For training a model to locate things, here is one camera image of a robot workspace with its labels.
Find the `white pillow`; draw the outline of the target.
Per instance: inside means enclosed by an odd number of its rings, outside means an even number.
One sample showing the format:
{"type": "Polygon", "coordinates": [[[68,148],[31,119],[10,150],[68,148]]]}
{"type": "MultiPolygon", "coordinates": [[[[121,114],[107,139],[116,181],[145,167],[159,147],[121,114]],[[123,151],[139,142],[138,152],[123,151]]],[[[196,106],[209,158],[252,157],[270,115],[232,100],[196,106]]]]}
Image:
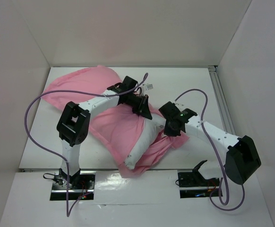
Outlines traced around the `white pillow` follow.
{"type": "Polygon", "coordinates": [[[165,122],[166,120],[157,114],[153,114],[151,120],[144,119],[141,135],[124,161],[128,169],[133,170],[135,168],[137,162],[164,129],[165,122]]]}

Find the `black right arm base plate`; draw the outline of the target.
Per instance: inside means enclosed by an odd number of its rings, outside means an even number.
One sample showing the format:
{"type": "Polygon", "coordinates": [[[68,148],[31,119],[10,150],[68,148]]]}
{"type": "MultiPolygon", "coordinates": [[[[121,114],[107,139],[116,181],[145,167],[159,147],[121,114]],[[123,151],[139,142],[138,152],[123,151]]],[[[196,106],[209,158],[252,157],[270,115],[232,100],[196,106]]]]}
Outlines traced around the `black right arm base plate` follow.
{"type": "Polygon", "coordinates": [[[205,179],[199,172],[178,172],[175,184],[179,187],[180,198],[218,197],[219,178],[205,179]]]}

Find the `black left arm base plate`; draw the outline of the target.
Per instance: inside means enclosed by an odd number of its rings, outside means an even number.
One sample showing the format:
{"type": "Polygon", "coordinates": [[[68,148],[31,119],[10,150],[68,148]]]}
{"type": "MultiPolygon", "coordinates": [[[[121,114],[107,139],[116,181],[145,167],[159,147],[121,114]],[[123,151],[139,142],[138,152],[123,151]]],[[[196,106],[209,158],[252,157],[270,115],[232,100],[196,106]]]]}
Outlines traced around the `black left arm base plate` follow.
{"type": "MultiPolygon", "coordinates": [[[[52,180],[51,201],[66,200],[66,182],[59,174],[46,173],[44,179],[52,180]]],[[[75,185],[69,186],[69,200],[75,201],[78,197],[81,200],[93,200],[95,188],[95,173],[82,172],[75,185]]]]}

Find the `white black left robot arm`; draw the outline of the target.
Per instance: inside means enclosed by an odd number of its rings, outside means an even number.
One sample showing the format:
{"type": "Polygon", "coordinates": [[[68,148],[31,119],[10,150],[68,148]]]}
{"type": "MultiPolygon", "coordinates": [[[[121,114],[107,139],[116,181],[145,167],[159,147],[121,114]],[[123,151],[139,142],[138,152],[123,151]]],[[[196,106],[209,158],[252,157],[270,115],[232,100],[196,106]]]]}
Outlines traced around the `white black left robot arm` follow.
{"type": "Polygon", "coordinates": [[[80,146],[88,135],[89,123],[93,118],[110,108],[126,104],[132,107],[134,114],[152,120],[148,95],[136,95],[134,91],[137,87],[137,81],[126,76],[122,82],[108,87],[100,96],[79,104],[72,101],[66,104],[57,124],[64,157],[59,175],[65,186],[73,189],[79,185],[80,146]]]}

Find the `pink fabric pillowcase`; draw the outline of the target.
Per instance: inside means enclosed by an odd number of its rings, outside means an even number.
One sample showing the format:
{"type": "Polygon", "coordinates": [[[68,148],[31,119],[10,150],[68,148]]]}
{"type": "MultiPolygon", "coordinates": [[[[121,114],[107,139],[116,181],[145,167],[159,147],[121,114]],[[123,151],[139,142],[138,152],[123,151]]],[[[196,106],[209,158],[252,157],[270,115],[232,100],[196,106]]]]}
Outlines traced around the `pink fabric pillowcase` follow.
{"type": "MultiPolygon", "coordinates": [[[[45,89],[43,100],[63,111],[68,102],[78,104],[90,100],[94,94],[102,94],[108,87],[120,82],[119,75],[110,68],[85,68],[55,79],[45,89]]],[[[161,116],[152,106],[149,109],[151,115],[161,116]]],[[[89,132],[107,148],[123,177],[132,178],[143,174],[158,163],[169,149],[178,149],[189,139],[184,133],[168,137],[162,130],[135,168],[130,170],[124,161],[141,135],[143,126],[144,117],[134,114],[132,108],[124,104],[102,112],[89,124],[89,132]]]]}

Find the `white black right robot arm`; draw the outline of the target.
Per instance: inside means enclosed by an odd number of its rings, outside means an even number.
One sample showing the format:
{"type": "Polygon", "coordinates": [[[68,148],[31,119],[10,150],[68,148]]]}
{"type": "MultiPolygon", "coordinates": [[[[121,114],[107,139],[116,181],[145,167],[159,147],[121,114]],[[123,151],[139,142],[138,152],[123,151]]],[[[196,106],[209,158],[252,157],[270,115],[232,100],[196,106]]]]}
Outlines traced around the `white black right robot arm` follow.
{"type": "Polygon", "coordinates": [[[204,185],[208,179],[222,177],[220,167],[234,183],[243,185],[261,166],[261,160],[253,139],[247,135],[238,137],[201,120],[196,112],[186,108],[180,110],[176,104],[167,102],[159,112],[166,119],[164,133],[167,136],[180,136],[182,132],[197,137],[203,142],[215,145],[221,163],[208,162],[192,175],[193,182],[204,185]]]}

